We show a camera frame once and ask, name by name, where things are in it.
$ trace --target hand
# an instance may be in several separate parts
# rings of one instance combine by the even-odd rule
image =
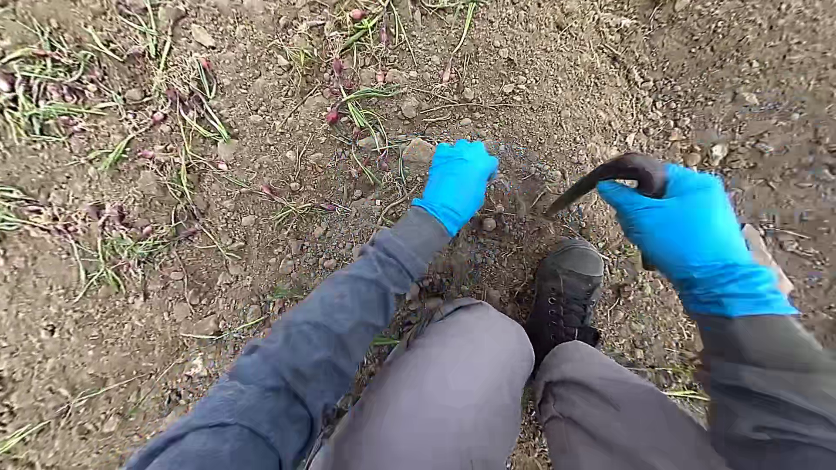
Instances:
[[[719,178],[667,165],[665,197],[653,199],[615,181],[598,184],[621,227],[695,314],[796,314],[774,272],[747,249]]]
[[[481,142],[439,144],[432,157],[424,196],[412,201],[412,205],[432,214],[452,237],[485,203],[487,182],[496,175],[498,167],[499,161],[488,155]]]

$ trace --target leg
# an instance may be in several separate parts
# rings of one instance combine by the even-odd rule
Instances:
[[[604,262],[563,240],[537,271],[526,331],[537,356],[538,418],[555,468],[724,468],[702,427],[648,381],[593,346]]]
[[[725,468],[705,429],[653,384],[585,343],[554,348],[534,390],[555,468]]]
[[[505,468],[534,353],[522,327],[459,299],[393,354],[312,468]]]

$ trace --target gray pants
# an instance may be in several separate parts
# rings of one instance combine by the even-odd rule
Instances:
[[[317,469],[504,469],[534,352],[523,328],[458,299],[397,350],[313,460]],[[534,381],[555,468],[724,468],[706,431],[652,384],[584,343]]]

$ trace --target black shoe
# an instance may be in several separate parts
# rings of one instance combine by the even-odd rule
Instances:
[[[573,340],[598,344],[600,333],[590,324],[603,278],[604,260],[586,240],[565,238],[540,262],[534,310],[525,324],[534,370],[554,346]]]

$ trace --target bare earth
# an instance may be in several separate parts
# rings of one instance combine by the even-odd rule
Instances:
[[[439,298],[522,323],[538,261],[568,236],[607,260],[604,351],[704,419],[695,327],[613,211],[590,194],[541,215],[627,150],[723,176],[805,324],[836,344],[832,4],[0,6],[0,468],[123,464],[397,220],[426,179],[431,153],[401,158],[418,137],[484,140],[501,173],[398,299],[343,409]],[[343,104],[331,126],[340,85],[392,96]],[[547,468],[523,408],[511,467]]]

